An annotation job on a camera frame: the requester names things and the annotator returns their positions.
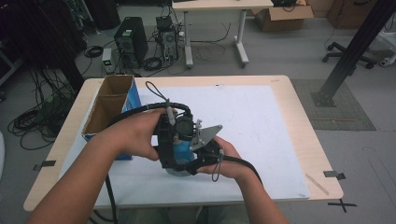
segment forearm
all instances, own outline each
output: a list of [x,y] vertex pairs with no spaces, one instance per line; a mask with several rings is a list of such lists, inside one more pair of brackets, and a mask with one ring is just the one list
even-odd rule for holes
[[288,223],[253,172],[247,171],[235,180],[242,191],[250,223]]
[[94,137],[37,206],[28,223],[86,223],[118,154],[114,146],[100,136]]

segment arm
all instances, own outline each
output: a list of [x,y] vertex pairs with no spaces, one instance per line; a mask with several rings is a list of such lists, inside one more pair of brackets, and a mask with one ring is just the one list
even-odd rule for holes
[[91,139],[38,204],[27,223],[87,223],[114,159],[120,153],[159,159],[151,136],[165,110],[124,119]]
[[[226,156],[241,158],[233,145],[219,137],[214,138]],[[198,169],[199,173],[212,174],[215,165]],[[265,191],[257,176],[246,166],[223,161],[220,173],[229,178],[234,178],[244,197],[247,215],[250,223],[288,223],[276,204]]]

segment wooden table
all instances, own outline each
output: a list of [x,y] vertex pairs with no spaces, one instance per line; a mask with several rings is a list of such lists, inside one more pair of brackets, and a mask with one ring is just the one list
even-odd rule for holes
[[[336,177],[325,177],[323,171],[332,167],[306,116],[290,80],[285,76],[235,76],[235,77],[151,77],[137,78],[136,85],[144,86],[150,80],[158,87],[224,85],[269,85],[272,87],[279,110],[285,122],[290,141],[304,172],[309,187],[310,200],[331,200],[343,197]],[[47,161],[56,161],[54,166],[43,167],[25,203],[24,209],[32,211],[58,181],[60,170],[87,113],[92,97],[103,79],[85,81],[65,123],[58,135]]]
[[195,0],[187,2],[173,3],[175,11],[184,12],[184,29],[185,29],[185,54],[186,66],[192,68],[192,52],[191,52],[191,39],[189,33],[189,11],[203,11],[203,10],[228,10],[240,9],[241,14],[239,17],[238,35],[235,36],[235,45],[238,49],[239,56],[241,57],[242,66],[248,64],[248,56],[245,52],[244,45],[242,44],[242,34],[244,33],[245,18],[247,9],[253,8],[267,8],[272,7],[274,4],[271,0]]

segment hand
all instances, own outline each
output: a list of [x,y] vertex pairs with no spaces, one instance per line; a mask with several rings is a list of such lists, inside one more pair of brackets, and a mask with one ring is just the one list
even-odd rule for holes
[[132,115],[108,127],[97,137],[107,138],[120,153],[156,161],[159,155],[151,145],[151,136],[160,115],[165,112],[164,108],[160,108]]
[[[227,142],[226,140],[215,136],[213,138],[220,147],[224,150],[224,155],[225,156],[230,156],[230,157],[235,157],[238,159],[241,159],[239,156],[238,152],[236,151],[235,147],[233,144]],[[213,173],[213,170],[215,169],[216,165],[209,165],[209,166],[204,166],[201,167],[197,170],[198,173],[205,173],[211,175]],[[248,171],[248,168],[242,164],[233,162],[233,161],[223,161],[221,163],[221,169],[220,169],[220,174],[224,175],[229,178],[234,178],[237,179],[241,176],[244,175],[244,173]]]

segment metal bracket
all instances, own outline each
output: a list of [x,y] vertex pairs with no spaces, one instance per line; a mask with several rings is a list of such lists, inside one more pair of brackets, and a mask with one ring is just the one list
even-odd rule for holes
[[198,148],[206,146],[210,140],[222,129],[222,125],[201,129],[201,120],[198,119],[195,124],[197,128],[196,135],[192,138],[190,143],[190,151],[195,151]]
[[314,100],[315,106],[319,107],[336,107],[334,100],[319,92],[311,92],[311,97]]

